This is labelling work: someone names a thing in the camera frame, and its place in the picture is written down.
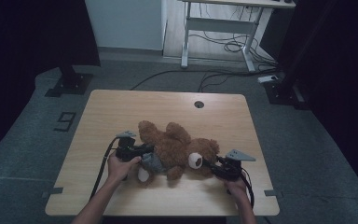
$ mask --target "human arm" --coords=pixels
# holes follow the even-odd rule
[[[72,224],[98,223],[110,198],[120,185],[121,180],[127,175],[131,166],[138,163],[140,160],[140,157],[135,157],[129,162],[122,162],[116,157],[115,153],[112,153],[107,161],[108,177],[106,178],[106,181],[75,217]]]
[[[236,181],[220,180],[223,181],[238,207],[241,224],[255,224],[255,214],[246,193],[245,183],[240,178]]]

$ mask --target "white desk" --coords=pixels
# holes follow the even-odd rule
[[[272,0],[181,0],[188,3],[186,13],[186,27],[185,27],[185,42],[182,50],[182,68],[187,68],[188,60],[188,32],[190,30],[196,31],[210,31],[220,33],[234,33],[249,35],[248,41],[246,41],[245,48],[242,49],[242,54],[245,59],[246,65],[250,72],[255,71],[255,66],[252,62],[252,56],[250,54],[250,47],[255,38],[255,32],[260,21],[260,17],[265,7],[275,8],[295,8],[296,4],[285,3],[283,0],[280,2]],[[221,4],[221,5],[236,5],[236,6],[248,6],[259,7],[257,16],[254,21],[229,21],[229,20],[216,20],[216,19],[204,19],[204,18],[191,18],[191,3],[207,3],[207,4]]]

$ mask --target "wooden table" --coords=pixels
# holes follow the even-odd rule
[[[260,21],[263,9],[265,7],[272,8],[295,8],[296,4],[285,3],[283,0],[280,2],[272,0],[181,0],[187,5],[186,13],[186,26],[185,26],[185,42],[182,48],[182,68],[187,68],[188,61],[188,33],[190,30],[195,31],[210,31],[220,33],[233,33],[248,35],[246,44],[242,48],[242,55],[245,59],[246,65],[250,72],[255,72],[255,66],[252,62],[252,55],[250,54],[250,47],[255,38],[258,23]],[[220,5],[236,5],[247,7],[259,7],[256,18],[254,21],[232,21],[232,20],[217,20],[209,18],[192,18],[190,17],[191,3],[207,3],[207,4],[220,4]]]
[[[195,102],[204,103],[196,108]],[[88,202],[103,154],[117,133],[138,133],[138,122],[149,120],[161,130],[175,121],[193,138],[215,139],[221,156],[236,148],[256,161],[243,161],[252,178],[255,214],[274,216],[279,213],[275,196],[255,127],[245,97],[238,94],[158,92],[158,91],[93,91],[78,124],[46,207],[51,216],[74,216]],[[136,145],[141,145],[139,136]],[[106,179],[103,173],[101,184]],[[238,211],[216,178],[203,179],[186,171],[180,180],[169,183],[158,175],[146,189],[135,180],[132,167],[108,204],[106,216],[236,216]]]

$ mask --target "desk leg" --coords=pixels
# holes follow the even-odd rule
[[[186,25],[185,25],[185,42],[183,43],[182,48],[182,68],[187,68],[187,60],[188,60],[188,22],[190,20],[190,11],[191,11],[191,3],[188,3],[187,6],[187,15],[186,15]]]
[[[246,65],[248,66],[249,72],[255,72],[255,66],[252,62],[253,57],[250,53],[250,48],[251,48],[252,42],[255,38],[255,32],[257,31],[258,23],[260,22],[260,18],[261,18],[261,14],[263,13],[263,9],[264,8],[261,7],[258,10],[258,14],[254,21],[250,36],[249,36],[248,40],[246,41],[245,48],[242,49],[242,54],[243,54],[243,57],[245,58],[245,62],[246,62]]]

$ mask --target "teddy bear snout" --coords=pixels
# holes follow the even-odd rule
[[[188,156],[188,165],[193,169],[199,169],[202,166],[202,156],[193,152]]]

